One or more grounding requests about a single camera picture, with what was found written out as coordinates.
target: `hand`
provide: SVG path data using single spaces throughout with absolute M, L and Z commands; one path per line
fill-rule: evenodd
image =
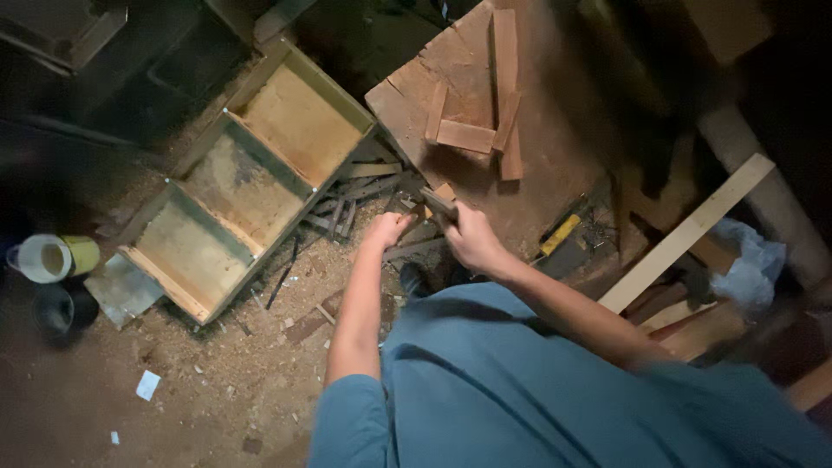
M 377 215 L 364 233 L 364 240 L 361 243 L 380 246 L 382 250 L 392 247 L 399 241 L 399 236 L 413 218 L 412 215 L 403 216 L 393 212 Z
M 453 256 L 469 270 L 494 277 L 495 272 L 504 268 L 514 257 L 494 235 L 485 213 L 472 210 L 460 201 L 456 204 L 459 209 L 458 224 L 442 220 L 445 238 L 448 239 Z

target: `shirt sleeve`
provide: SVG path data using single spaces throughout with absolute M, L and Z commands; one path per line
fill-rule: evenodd
M 745 466 L 826 466 L 832 444 L 753 366 L 657 362 L 640 374 L 684 418 Z
M 380 467 L 387 461 L 389 419 L 381 382 L 353 374 L 318 399 L 308 466 Z

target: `paper scrap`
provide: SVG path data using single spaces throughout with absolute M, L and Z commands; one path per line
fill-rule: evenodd
M 153 372 L 145 371 L 139 381 L 139 386 L 136 388 L 136 394 L 147 401 L 153 397 L 153 392 L 156 391 L 156 386 L 159 385 L 161 377 Z

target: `blue shirt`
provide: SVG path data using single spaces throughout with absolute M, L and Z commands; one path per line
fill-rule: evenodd
M 309 466 L 832 466 L 825 435 L 750 366 L 623 371 L 494 283 L 411 301 L 382 382 L 318 401 Z

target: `person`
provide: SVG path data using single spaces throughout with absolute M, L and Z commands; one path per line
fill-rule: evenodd
M 379 359 L 382 254 L 410 219 L 373 220 L 329 348 L 309 466 L 832 466 L 825 434 L 761 372 L 675 361 L 457 207 L 448 244 L 493 281 L 410 297 Z

